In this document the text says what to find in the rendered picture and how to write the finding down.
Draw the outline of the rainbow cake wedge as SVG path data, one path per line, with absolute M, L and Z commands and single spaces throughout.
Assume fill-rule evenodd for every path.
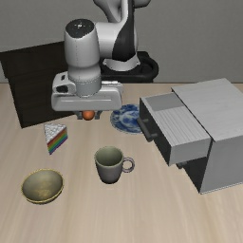
M 67 129 L 64 124 L 45 123 L 44 131 L 47 150 L 50 154 L 67 140 Z

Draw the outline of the olive bowl with yellow rim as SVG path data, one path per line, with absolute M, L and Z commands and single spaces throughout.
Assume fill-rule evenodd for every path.
M 23 197 L 33 204 L 47 204 L 64 189 L 63 176 L 52 169 L 39 169 L 29 174 L 21 185 Z

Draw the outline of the grey cabinet drawer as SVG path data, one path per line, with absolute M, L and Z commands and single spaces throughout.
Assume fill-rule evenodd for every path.
M 137 122 L 169 166 L 207 157 L 211 137 L 175 93 L 141 97 Z

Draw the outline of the grey cabinet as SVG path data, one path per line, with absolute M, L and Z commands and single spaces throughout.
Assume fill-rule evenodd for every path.
M 207 158 L 184 166 L 197 190 L 206 194 L 243 183 L 243 92 L 227 79 L 173 91 L 212 138 Z

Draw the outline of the blue and white plate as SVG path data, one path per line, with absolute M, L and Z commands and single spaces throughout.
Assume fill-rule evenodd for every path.
M 110 115 L 111 125 L 120 132 L 126 134 L 140 134 L 141 130 L 137 123 L 140 107 L 137 104 L 125 104 L 119 110 Z

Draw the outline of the orange egg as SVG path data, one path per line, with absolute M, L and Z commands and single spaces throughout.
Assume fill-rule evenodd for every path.
M 87 110 L 83 112 L 83 118 L 86 121 L 91 121 L 94 118 L 94 116 L 95 116 L 95 112 L 92 110 Z

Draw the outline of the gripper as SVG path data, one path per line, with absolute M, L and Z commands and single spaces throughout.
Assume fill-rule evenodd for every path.
M 95 120 L 99 120 L 103 111 L 122 107 L 122 84 L 117 81 L 75 84 L 63 72 L 54 78 L 51 106 L 55 111 L 78 111 L 78 120 L 84 119 L 82 111 L 95 110 Z

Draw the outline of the olive green mug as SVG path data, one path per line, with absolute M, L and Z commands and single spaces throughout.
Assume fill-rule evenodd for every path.
M 114 146 L 100 148 L 94 156 L 100 180 L 105 184 L 116 183 L 122 173 L 130 173 L 135 168 L 132 158 L 126 158 L 121 149 Z

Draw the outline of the dark slatted rack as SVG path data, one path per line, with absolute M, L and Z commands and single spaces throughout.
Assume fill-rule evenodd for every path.
M 0 52 L 0 63 L 22 128 L 73 115 L 51 107 L 54 77 L 67 71 L 63 42 Z

